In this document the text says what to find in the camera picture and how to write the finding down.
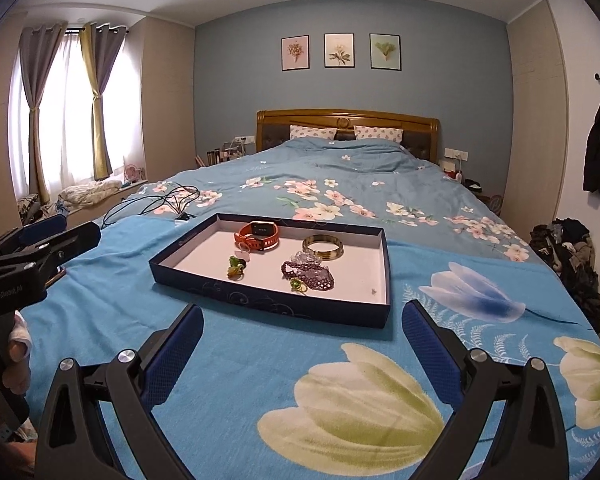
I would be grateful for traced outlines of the left hand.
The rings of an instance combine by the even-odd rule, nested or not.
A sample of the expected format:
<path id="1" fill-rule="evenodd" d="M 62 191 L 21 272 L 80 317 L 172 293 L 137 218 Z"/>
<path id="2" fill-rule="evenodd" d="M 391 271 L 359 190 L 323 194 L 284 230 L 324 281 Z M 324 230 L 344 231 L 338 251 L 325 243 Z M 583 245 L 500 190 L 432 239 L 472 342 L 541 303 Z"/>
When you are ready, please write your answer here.
<path id="1" fill-rule="evenodd" d="M 31 383 L 29 367 L 32 338 L 27 322 L 19 311 L 14 314 L 14 327 L 8 338 L 8 365 L 3 374 L 3 384 L 12 393 L 22 396 Z"/>

